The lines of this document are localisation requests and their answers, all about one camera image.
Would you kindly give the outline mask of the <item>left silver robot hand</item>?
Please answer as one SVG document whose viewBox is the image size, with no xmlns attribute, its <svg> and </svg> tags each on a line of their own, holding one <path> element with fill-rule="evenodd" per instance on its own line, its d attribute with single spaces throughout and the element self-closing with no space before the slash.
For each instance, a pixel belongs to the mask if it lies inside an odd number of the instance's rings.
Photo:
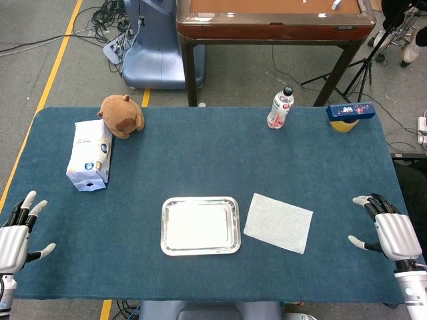
<svg viewBox="0 0 427 320">
<path fill-rule="evenodd" d="M 0 276 L 17 274 L 26 263 L 42 259 L 53 252 L 55 243 L 40 251 L 29 252 L 29 236 L 47 200 L 32 207 L 36 191 L 28 192 L 11 211 L 9 218 L 0 227 Z"/>
</svg>

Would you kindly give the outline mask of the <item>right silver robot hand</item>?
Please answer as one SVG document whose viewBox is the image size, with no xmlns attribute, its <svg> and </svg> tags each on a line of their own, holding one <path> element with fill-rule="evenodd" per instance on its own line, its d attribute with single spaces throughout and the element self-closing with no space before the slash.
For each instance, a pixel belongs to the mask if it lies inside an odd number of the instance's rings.
<svg viewBox="0 0 427 320">
<path fill-rule="evenodd" d="M 401 214 L 388 200 L 379 194 L 359 195 L 353 203 L 362 206 L 374 222 L 379 242 L 367 243 L 353 235 L 348 240 L 365 251 L 383 253 L 389 260 L 397 262 L 415 260 L 422 248 L 409 216 Z"/>
</svg>

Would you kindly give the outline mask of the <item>white sheet of paper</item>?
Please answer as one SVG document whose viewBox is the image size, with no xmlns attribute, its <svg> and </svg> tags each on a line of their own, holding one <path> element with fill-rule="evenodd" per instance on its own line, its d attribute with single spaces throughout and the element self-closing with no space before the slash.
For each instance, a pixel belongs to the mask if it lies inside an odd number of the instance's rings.
<svg viewBox="0 0 427 320">
<path fill-rule="evenodd" d="M 254 193 L 244 234 L 304 254 L 313 212 Z"/>
</svg>

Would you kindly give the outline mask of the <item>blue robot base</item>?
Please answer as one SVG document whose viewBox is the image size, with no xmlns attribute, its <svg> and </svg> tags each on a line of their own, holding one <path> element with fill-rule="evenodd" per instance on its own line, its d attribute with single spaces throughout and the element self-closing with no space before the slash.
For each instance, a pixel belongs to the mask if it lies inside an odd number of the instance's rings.
<svg viewBox="0 0 427 320">
<path fill-rule="evenodd" d="M 136 38 L 123 60 L 126 85 L 138 89 L 186 88 L 176 15 L 191 0 L 123 0 Z"/>
</svg>

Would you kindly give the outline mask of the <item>black equipment case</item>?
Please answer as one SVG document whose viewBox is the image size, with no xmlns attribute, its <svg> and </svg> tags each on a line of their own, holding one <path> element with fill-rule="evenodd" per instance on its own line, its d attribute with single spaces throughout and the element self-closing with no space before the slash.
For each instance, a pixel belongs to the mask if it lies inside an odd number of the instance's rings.
<svg viewBox="0 0 427 320">
<path fill-rule="evenodd" d="M 427 159 L 410 165 L 395 161 L 394 169 L 423 258 L 427 262 Z"/>
</svg>

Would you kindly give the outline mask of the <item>white power strip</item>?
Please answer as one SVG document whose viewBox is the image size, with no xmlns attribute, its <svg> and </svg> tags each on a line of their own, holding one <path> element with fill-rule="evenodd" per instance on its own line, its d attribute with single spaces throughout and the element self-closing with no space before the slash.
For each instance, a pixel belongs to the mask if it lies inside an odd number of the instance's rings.
<svg viewBox="0 0 427 320">
<path fill-rule="evenodd" d="M 427 118 L 421 116 L 417 120 L 418 143 L 427 147 Z"/>
</svg>

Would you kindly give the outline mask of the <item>white tissue pack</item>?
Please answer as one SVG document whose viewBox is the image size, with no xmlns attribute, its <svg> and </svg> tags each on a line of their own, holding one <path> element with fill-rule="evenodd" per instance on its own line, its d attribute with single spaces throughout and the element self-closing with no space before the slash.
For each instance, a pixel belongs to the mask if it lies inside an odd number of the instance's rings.
<svg viewBox="0 0 427 320">
<path fill-rule="evenodd" d="M 78 191 L 107 187 L 112 133 L 103 120 L 75 123 L 75 134 L 66 176 Z"/>
</svg>

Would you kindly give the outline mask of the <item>brown capybara plush toy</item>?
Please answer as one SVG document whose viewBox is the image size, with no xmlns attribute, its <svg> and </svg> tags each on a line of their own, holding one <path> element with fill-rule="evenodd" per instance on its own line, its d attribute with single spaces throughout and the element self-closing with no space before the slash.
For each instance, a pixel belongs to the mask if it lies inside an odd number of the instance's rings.
<svg viewBox="0 0 427 320">
<path fill-rule="evenodd" d="M 97 114 L 114 136 L 128 139 L 134 131 L 142 131 L 145 119 L 141 107 L 129 95 L 106 97 Z"/>
</svg>

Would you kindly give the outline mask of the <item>clear plastic drink bottle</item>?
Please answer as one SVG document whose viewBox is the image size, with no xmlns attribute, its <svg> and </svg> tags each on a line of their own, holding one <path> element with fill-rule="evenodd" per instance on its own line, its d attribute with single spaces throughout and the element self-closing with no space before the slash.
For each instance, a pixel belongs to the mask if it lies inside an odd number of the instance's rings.
<svg viewBox="0 0 427 320">
<path fill-rule="evenodd" d="M 267 124 L 271 129 L 283 127 L 286 117 L 294 106 L 294 89 L 286 85 L 273 99 L 272 108 L 267 116 Z"/>
</svg>

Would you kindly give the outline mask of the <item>black tripod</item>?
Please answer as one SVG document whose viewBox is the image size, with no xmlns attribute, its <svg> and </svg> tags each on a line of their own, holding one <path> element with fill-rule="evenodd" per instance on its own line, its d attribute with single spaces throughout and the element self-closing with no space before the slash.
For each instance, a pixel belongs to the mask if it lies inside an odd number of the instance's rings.
<svg viewBox="0 0 427 320">
<path fill-rule="evenodd" d="M 369 54 L 369 56 L 367 56 L 366 58 L 363 58 L 357 62 L 348 64 L 348 62 L 342 61 L 342 58 L 344 58 L 345 55 L 348 54 L 348 51 L 350 50 L 350 48 L 343 47 L 343 52 L 342 52 L 340 58 L 338 59 L 338 61 L 336 62 L 334 68 L 332 69 L 332 71 L 330 73 L 320 75 L 318 77 L 315 77 L 313 79 L 310 79 L 310 80 L 307 80 L 307 81 L 301 83 L 300 85 L 303 86 L 305 84 L 314 82 L 318 79 L 323 79 L 325 81 L 325 84 L 324 84 L 322 90 L 320 91 L 320 93 L 319 93 L 319 95 L 318 95 L 318 97 L 314 103 L 314 107 L 324 106 L 326 104 L 326 102 L 328 101 L 330 95 L 334 91 L 337 92 L 338 95 L 344 101 L 346 101 L 347 103 L 351 103 L 351 101 L 348 99 L 348 97 L 352 94 L 353 89 L 354 90 L 357 89 L 357 87 L 359 86 L 358 82 L 360 79 L 362 80 L 362 82 L 360 84 L 360 91 L 358 94 L 357 102 L 358 103 L 361 102 L 362 95 L 364 94 L 364 86 L 365 86 L 366 79 L 369 78 L 369 84 L 372 84 L 372 62 L 373 62 L 375 54 L 378 54 L 377 57 L 380 56 L 380 53 L 379 53 L 380 46 L 385 42 L 387 36 L 389 34 L 391 34 L 392 30 L 395 30 L 394 24 L 399 19 L 399 15 L 405 13 L 410 8 L 417 7 L 418 4 L 421 2 L 425 2 L 426 6 L 427 6 L 427 0 L 399 0 L 399 4 L 398 4 L 398 7 L 400 8 L 399 13 L 394 15 L 394 20 L 392 22 L 392 25 L 389 28 L 387 28 L 385 34 L 383 34 L 383 36 L 380 39 L 380 41 L 378 42 L 377 46 L 375 46 L 373 48 L 373 50 L 372 50 L 371 54 Z M 353 66 L 359 65 L 359 64 L 361 64 L 361 67 L 358 70 L 357 74 L 350 81 L 350 83 L 348 84 L 348 86 L 344 90 L 344 92 L 341 92 L 337 88 L 337 85 L 338 85 L 342 75 L 345 73 L 345 71 L 349 67 L 353 67 Z"/>
</svg>

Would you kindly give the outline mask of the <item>grey robot torso base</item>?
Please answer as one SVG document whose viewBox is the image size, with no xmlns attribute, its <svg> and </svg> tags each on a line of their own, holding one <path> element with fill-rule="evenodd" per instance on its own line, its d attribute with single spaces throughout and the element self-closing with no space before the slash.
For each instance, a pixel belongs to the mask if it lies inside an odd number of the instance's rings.
<svg viewBox="0 0 427 320">
<path fill-rule="evenodd" d="M 271 301 L 143 301 L 139 320 L 283 320 L 283 313 Z"/>
</svg>

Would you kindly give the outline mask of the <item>blue table cloth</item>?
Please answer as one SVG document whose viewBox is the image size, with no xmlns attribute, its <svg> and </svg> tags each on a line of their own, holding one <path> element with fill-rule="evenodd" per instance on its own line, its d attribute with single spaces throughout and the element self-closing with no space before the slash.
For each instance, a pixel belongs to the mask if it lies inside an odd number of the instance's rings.
<svg viewBox="0 0 427 320">
<path fill-rule="evenodd" d="M 321 107 L 292 109 L 281 129 L 265 107 L 147 107 L 145 128 L 113 142 L 107 187 L 80 192 L 66 168 L 75 124 L 96 113 L 50 107 L 33 121 L 0 225 L 34 190 L 48 204 L 29 248 L 56 248 L 17 274 L 16 297 L 402 302 L 394 264 L 348 241 L 378 239 L 354 197 L 378 193 L 406 212 L 378 116 L 339 133 Z M 254 193 L 313 213 L 303 254 L 248 236 L 231 255 L 161 250 L 166 199 L 229 196 L 245 221 Z"/>
</svg>

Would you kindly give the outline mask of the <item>grey power strip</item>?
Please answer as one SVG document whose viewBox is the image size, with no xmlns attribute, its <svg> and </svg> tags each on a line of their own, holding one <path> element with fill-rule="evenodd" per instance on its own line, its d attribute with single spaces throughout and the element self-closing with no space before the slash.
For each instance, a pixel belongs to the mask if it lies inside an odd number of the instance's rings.
<svg viewBox="0 0 427 320">
<path fill-rule="evenodd" d="M 122 63 L 125 53 L 130 49 L 129 40 L 124 33 L 106 43 L 103 53 L 114 65 Z"/>
</svg>

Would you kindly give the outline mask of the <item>person in black clothes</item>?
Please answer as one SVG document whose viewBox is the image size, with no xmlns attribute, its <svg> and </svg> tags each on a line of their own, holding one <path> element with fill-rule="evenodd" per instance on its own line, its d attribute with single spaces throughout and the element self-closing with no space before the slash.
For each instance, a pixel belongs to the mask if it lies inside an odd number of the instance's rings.
<svg viewBox="0 0 427 320">
<path fill-rule="evenodd" d="M 405 18 L 404 12 L 408 7 L 406 2 L 407 0 L 381 0 L 384 21 L 379 34 L 377 34 L 374 40 L 375 45 L 380 42 L 389 28 L 394 29 L 403 24 Z M 427 25 L 412 32 L 409 44 L 403 49 L 400 65 L 402 67 L 409 66 L 419 56 L 424 47 L 427 47 Z"/>
</svg>

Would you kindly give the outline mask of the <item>brown mahjong table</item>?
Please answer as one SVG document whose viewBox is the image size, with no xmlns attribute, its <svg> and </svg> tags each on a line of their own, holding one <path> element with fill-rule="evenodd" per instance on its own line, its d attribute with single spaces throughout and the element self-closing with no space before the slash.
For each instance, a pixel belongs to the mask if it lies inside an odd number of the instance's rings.
<svg viewBox="0 0 427 320">
<path fill-rule="evenodd" d="M 187 102 L 197 106 L 196 45 L 323 45 L 350 48 L 350 64 L 376 25 L 370 0 L 191 0 L 177 12 Z"/>
</svg>

